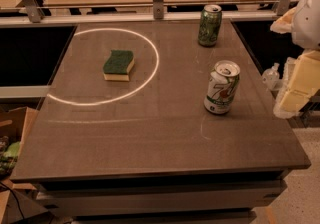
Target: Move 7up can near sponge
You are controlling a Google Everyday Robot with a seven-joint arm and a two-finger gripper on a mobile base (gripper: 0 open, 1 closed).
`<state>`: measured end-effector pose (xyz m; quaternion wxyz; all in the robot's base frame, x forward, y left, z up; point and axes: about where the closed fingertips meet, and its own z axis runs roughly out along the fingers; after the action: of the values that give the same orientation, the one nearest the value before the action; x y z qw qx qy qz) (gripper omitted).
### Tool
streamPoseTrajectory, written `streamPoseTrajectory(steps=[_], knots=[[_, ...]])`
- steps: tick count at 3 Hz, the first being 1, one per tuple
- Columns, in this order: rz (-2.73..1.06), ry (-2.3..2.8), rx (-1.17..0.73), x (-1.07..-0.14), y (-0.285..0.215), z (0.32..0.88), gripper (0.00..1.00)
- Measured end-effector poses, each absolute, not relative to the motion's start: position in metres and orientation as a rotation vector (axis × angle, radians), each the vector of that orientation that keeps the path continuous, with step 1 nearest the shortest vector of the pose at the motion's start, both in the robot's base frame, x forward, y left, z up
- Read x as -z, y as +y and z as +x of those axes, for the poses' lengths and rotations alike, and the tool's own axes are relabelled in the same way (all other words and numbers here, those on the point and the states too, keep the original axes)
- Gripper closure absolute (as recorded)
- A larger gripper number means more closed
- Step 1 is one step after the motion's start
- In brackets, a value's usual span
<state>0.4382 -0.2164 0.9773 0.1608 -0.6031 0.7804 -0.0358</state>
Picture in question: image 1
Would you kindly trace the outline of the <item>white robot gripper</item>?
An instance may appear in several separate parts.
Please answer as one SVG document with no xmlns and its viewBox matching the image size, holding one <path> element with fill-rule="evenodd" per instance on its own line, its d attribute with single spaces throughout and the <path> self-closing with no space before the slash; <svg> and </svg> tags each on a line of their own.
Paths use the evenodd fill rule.
<svg viewBox="0 0 320 224">
<path fill-rule="evenodd" d="M 275 33 L 292 34 L 294 44 L 304 50 L 285 63 L 282 87 L 273 113 L 278 118 L 297 116 L 320 89 L 320 0 L 300 0 L 270 26 Z"/>
</svg>

